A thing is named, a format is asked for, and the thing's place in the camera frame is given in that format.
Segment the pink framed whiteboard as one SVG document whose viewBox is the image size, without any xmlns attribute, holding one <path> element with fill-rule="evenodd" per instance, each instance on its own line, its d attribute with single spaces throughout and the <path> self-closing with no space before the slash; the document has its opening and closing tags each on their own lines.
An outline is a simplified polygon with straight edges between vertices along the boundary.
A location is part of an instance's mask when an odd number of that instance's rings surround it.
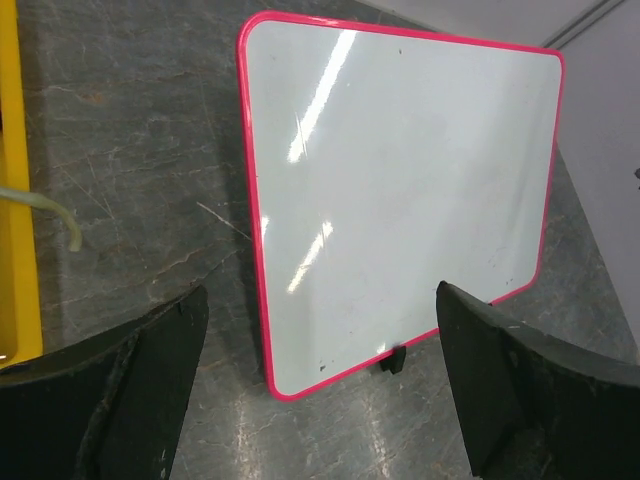
<svg viewBox="0 0 640 480">
<path fill-rule="evenodd" d="M 236 44 L 265 377 L 300 399 L 537 278 L 556 50 L 261 11 Z"/>
</svg>

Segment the black whiteboard clip foot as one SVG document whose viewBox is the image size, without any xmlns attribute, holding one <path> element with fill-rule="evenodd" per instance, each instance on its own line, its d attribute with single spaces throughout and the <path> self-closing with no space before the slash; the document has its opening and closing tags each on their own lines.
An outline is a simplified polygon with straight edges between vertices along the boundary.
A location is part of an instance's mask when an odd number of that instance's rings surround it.
<svg viewBox="0 0 640 480">
<path fill-rule="evenodd" d="M 379 362 L 381 370 L 392 375 L 400 373 L 404 368 L 406 355 L 406 346 L 394 347 L 391 353 Z"/>
</svg>

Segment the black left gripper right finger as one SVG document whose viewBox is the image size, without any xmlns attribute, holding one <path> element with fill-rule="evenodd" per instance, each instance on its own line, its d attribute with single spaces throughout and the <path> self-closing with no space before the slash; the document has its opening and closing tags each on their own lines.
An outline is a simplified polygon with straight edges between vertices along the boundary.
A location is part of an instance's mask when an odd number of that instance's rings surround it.
<svg viewBox="0 0 640 480">
<path fill-rule="evenodd" d="M 473 476 L 638 478 L 638 366 L 511 319 L 447 282 L 436 310 Z"/>
</svg>

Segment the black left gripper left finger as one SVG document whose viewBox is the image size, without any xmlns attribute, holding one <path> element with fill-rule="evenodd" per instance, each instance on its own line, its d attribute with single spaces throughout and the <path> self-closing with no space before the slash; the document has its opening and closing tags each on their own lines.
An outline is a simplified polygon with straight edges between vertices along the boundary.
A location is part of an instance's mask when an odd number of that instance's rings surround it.
<svg viewBox="0 0 640 480">
<path fill-rule="evenodd" d="M 1 372 L 4 479 L 167 479 L 209 320 L 197 286 Z"/>
</svg>

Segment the pale green melon stem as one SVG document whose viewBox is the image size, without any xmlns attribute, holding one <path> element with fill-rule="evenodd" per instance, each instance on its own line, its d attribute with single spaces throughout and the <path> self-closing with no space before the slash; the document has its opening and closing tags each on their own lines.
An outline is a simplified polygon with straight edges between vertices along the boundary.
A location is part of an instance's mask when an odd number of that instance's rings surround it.
<svg viewBox="0 0 640 480">
<path fill-rule="evenodd" d="M 27 205 L 31 208 L 47 210 L 56 213 L 70 232 L 70 242 L 68 249 L 71 252 L 78 252 L 82 247 L 83 236 L 75 217 L 72 213 L 59 203 L 50 198 L 34 192 L 16 190 L 8 187 L 1 187 L 1 198 L 14 203 Z"/>
</svg>

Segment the yellow plastic fruit basket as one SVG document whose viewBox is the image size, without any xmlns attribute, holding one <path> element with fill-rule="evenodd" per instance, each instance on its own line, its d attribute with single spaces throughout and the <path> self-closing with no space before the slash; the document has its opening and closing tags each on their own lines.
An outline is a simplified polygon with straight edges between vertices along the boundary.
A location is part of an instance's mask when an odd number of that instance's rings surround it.
<svg viewBox="0 0 640 480">
<path fill-rule="evenodd" d="M 14 1 L 1 3 L 1 185 L 29 189 L 24 96 Z M 43 353 L 31 209 L 1 202 L 1 366 Z"/>
</svg>

